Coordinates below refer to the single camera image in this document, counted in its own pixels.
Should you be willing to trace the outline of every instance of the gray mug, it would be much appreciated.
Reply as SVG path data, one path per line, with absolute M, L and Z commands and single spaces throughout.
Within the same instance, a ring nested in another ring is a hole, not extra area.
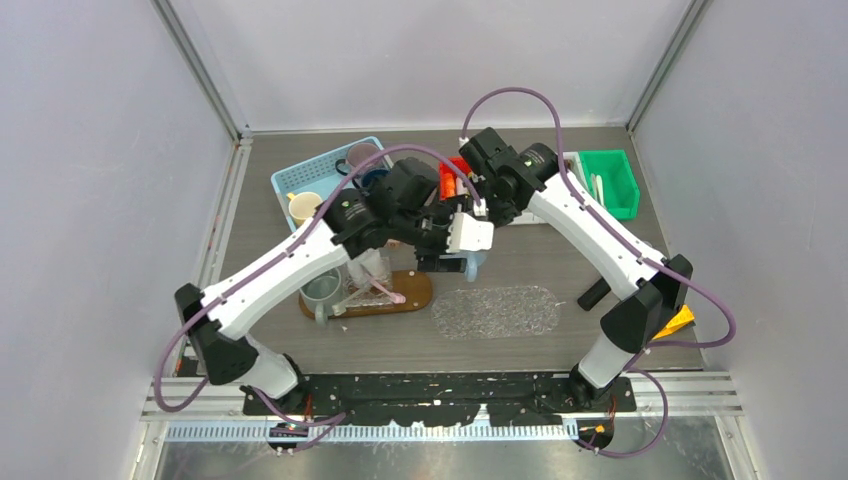
M 333 314 L 333 305 L 344 300 L 341 272 L 334 268 L 318 275 L 300 289 L 300 296 L 306 308 L 315 314 L 315 321 L 326 325 Z

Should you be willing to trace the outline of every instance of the blue basket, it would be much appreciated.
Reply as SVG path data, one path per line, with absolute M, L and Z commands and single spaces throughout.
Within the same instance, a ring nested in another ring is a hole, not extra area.
M 347 151 L 350 147 L 358 143 L 373 143 L 378 149 L 383 149 L 383 144 L 376 137 L 365 137 L 353 143 L 349 143 L 344 147 L 339 147 L 333 151 L 327 152 L 317 157 L 310 158 L 297 165 L 284 168 L 279 172 L 271 175 L 271 184 L 274 186 L 274 192 L 277 194 L 277 200 L 283 208 L 283 215 L 289 224 L 289 228 L 294 232 L 297 227 L 289 215 L 289 193 L 315 192 L 322 199 L 327 200 L 333 190 L 344 179 L 344 175 L 336 171 L 336 161 L 347 158 Z M 388 155 L 383 158 L 383 166 L 391 168 L 392 161 Z

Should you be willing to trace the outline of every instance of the green bin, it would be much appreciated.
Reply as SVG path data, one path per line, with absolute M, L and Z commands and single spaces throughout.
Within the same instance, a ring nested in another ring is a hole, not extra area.
M 607 211 L 618 220 L 632 220 L 639 211 L 639 186 L 630 170 L 624 150 L 592 150 L 578 152 L 583 164 L 589 193 L 595 197 L 592 174 L 603 179 L 604 203 Z

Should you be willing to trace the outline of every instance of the yellow mug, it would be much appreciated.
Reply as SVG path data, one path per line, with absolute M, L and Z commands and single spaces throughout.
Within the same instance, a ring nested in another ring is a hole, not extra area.
M 318 205 L 321 205 L 321 196 L 314 192 L 303 192 L 297 195 L 289 193 L 289 215 L 292 216 L 295 225 L 303 225 L 307 218 L 315 215 Z

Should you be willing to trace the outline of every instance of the wall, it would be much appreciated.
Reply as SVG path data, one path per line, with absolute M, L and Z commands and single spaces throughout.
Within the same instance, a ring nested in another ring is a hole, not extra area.
M 0 7 L 0 477 L 117 479 L 230 140 L 147 0 Z
M 708 353 L 776 479 L 844 478 L 848 5 L 714 2 L 636 135 L 671 248 L 739 333 Z M 692 299 L 701 339 L 725 331 Z
M 225 98 L 259 131 L 459 128 L 477 98 L 509 85 L 549 95 L 565 125 L 624 124 L 688 2 L 174 3 Z M 511 96 L 475 121 L 550 116 Z

